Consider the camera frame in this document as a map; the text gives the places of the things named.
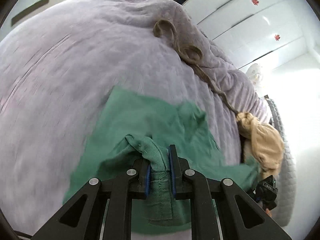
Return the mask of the green work jacket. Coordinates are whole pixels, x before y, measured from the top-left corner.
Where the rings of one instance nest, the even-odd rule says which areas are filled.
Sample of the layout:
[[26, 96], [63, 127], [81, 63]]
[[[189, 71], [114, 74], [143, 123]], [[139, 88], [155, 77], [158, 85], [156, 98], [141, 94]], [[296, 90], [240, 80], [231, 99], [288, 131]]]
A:
[[114, 87], [85, 151], [71, 175], [65, 199], [71, 198], [89, 179], [115, 178], [138, 158], [151, 164], [150, 194], [132, 204], [132, 231], [162, 235], [188, 230], [190, 203], [175, 200], [170, 184], [168, 148], [175, 145], [179, 157], [213, 180], [231, 178], [243, 190], [255, 187], [259, 165], [228, 166], [211, 134], [204, 111], [191, 102], [171, 105], [161, 99]]

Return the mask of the beige striped garment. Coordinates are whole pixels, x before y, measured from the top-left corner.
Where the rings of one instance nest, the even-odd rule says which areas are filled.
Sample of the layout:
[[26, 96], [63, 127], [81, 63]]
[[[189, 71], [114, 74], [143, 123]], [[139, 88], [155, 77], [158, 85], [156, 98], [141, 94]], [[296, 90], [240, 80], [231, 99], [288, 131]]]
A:
[[244, 137], [244, 161], [259, 164], [260, 178], [276, 177], [284, 157], [284, 142], [280, 133], [270, 124], [262, 123], [249, 112], [236, 115], [239, 134]]

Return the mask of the lavender quilted bedspread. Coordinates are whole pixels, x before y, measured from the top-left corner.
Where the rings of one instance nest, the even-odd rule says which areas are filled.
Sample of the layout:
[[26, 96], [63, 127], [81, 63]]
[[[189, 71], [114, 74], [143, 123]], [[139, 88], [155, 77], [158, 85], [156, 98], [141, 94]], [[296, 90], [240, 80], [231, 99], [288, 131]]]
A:
[[174, 51], [203, 52], [200, 67], [239, 112], [268, 123], [271, 111], [239, 71], [172, 0], [66, 0], [28, 19], [1, 41], [1, 210], [14, 230], [34, 234], [67, 202], [71, 175], [114, 87], [191, 102], [204, 111], [228, 166], [244, 152], [236, 122]]

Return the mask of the white wardrobe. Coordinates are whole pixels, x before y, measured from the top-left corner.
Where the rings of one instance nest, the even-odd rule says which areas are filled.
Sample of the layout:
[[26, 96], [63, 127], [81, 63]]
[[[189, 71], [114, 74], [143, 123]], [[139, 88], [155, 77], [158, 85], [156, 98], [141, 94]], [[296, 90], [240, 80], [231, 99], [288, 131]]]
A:
[[319, 49], [319, 19], [306, 0], [186, 0], [197, 26], [233, 62], [277, 67]]

